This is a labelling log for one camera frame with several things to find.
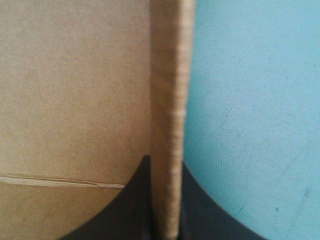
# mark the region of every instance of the crease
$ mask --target crease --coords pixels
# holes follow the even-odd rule
[[[124,184],[117,183],[94,182],[54,177],[25,176],[6,173],[0,173],[0,183],[39,187],[81,187],[111,189],[123,189],[125,187]]]

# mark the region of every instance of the corrugated cardboard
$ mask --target corrugated cardboard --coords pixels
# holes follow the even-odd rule
[[[150,153],[152,112],[153,210],[175,239],[193,0],[151,0],[152,110],[148,0],[0,6],[0,176],[15,183],[0,183],[0,238],[56,239],[93,217]]]

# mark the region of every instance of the light blue wall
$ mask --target light blue wall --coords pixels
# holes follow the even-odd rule
[[[272,240],[320,240],[320,0],[198,0],[184,160]]]

